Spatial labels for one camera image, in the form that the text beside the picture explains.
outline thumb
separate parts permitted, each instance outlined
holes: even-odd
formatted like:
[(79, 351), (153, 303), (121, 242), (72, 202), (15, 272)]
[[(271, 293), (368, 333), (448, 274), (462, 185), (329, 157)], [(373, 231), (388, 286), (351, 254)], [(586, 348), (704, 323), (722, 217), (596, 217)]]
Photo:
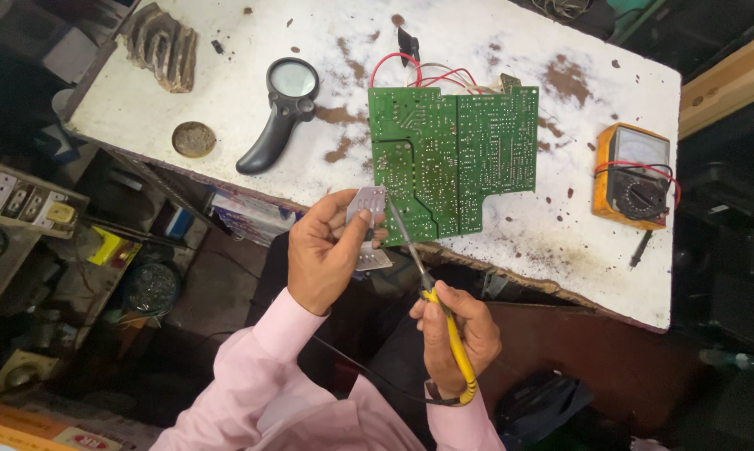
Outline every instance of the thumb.
[(354, 258), (360, 251), (366, 232), (369, 230), (369, 221), (372, 220), (372, 212), (369, 210), (360, 210), (358, 214), (352, 217), (347, 227), (341, 234), (338, 244), (333, 247), (331, 254), (336, 258), (350, 259)]
[(429, 302), (424, 306), (423, 332), (425, 356), (430, 359), (431, 363), (446, 365), (448, 360), (452, 359), (447, 317), (443, 315), (441, 306), (434, 302)]

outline white workbench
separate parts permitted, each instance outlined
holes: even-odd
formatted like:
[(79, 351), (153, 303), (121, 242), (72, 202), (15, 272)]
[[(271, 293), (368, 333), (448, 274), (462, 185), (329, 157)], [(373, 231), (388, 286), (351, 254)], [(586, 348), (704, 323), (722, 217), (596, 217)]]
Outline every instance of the white workbench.
[[(192, 92), (166, 92), (151, 72), (125, 59), (119, 37), (67, 128), (202, 180), (310, 206), (330, 191), (373, 183), (368, 77), (380, 58), (396, 51), (394, 22), (403, 20), (403, 28), (420, 40), (423, 62), (466, 67), (478, 84), (492, 84), (506, 72), (541, 87), (536, 192), (488, 198), (483, 232), (441, 240), (448, 255), (489, 264), (517, 282), (600, 306), (640, 326), (670, 325), (672, 216), (630, 271), (643, 232), (591, 215), (596, 153), (588, 144), (596, 144), (597, 134), (618, 117), (668, 138), (674, 167), (677, 72), (507, 0), (158, 3), (198, 33)], [(248, 15), (245, 6), (252, 10)], [(216, 54), (213, 39), (224, 55)], [(270, 113), (266, 68), (284, 56), (303, 58), (319, 72), (317, 117), (294, 130), (270, 171), (239, 175), (235, 162)], [(407, 71), (392, 58), (375, 86), (400, 86)], [(440, 86), (443, 93), (460, 89)], [(189, 120), (207, 124), (218, 138), (207, 157), (193, 160), (172, 149), (173, 129)]]

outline yellow multimeter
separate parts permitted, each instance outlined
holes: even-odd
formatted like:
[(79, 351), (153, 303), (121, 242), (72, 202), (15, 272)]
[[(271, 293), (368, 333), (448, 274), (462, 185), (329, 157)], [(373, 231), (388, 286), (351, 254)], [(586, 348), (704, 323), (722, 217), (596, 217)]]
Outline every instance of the yellow multimeter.
[(606, 128), (597, 142), (592, 213), (643, 231), (665, 228), (669, 158), (664, 137), (623, 123)]

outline printed circuit board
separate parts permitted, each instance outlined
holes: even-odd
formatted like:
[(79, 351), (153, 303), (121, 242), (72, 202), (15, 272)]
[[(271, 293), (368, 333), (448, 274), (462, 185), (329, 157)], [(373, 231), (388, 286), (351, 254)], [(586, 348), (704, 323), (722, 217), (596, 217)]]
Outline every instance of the printed circuit board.
[[(374, 184), (388, 188), (413, 241), (480, 232), (487, 196), (535, 191), (538, 87), (506, 92), (369, 89)], [(402, 244), (386, 214), (382, 244)]]

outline magnifying glass lens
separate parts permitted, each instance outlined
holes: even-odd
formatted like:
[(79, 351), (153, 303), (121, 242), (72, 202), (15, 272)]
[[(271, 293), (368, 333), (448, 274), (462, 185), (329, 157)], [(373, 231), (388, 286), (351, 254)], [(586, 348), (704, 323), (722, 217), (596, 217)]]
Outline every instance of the magnifying glass lens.
[(271, 84), (283, 96), (301, 97), (313, 90), (316, 80), (302, 64), (283, 63), (273, 68)]

